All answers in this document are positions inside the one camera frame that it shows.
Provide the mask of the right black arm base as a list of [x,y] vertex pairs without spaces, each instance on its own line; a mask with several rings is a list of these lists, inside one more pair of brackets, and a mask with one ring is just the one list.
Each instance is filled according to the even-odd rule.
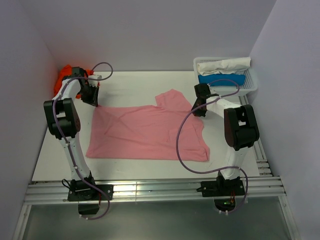
[[237,177],[225,180],[222,176],[213,181],[202,181],[196,189],[204,198],[214,198],[215,207],[222,212],[233,211],[236,208],[236,197],[245,195],[243,181]]

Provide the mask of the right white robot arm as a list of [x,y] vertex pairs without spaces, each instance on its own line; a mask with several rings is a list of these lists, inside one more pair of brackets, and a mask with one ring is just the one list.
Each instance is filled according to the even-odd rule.
[[224,138],[228,145],[225,156],[228,168],[219,171],[223,178],[216,183],[216,189],[220,194],[227,195],[234,188],[232,180],[240,176],[247,152],[260,138],[254,109],[250,104],[240,105],[211,93],[205,83],[195,85],[194,90],[194,116],[205,117],[209,111],[223,118]]

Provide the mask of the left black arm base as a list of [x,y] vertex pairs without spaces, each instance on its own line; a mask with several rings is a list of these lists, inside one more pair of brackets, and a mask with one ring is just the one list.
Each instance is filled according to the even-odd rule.
[[114,186],[112,184],[96,184],[93,178],[85,178],[85,180],[104,192],[107,197],[82,180],[67,181],[62,179],[61,183],[68,189],[67,201],[78,202],[78,213],[82,216],[93,217],[100,210],[102,201],[112,200]]

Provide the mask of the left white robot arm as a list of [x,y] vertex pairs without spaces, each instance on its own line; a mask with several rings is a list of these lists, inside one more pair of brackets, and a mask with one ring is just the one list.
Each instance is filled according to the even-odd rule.
[[70,194],[86,200],[95,198],[100,191],[81,149],[81,122],[74,100],[78,98],[88,105],[98,106],[99,85],[90,81],[97,81],[92,70],[68,64],[59,72],[53,99],[43,103],[48,130],[62,145],[71,170],[71,181],[63,179],[62,185]]

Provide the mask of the pink t shirt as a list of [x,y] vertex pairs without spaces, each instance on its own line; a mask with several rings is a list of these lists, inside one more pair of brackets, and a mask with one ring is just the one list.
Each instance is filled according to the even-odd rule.
[[207,162],[210,148],[204,123],[191,115],[192,106],[175,89],[155,97],[156,105],[98,106],[92,117],[86,157]]

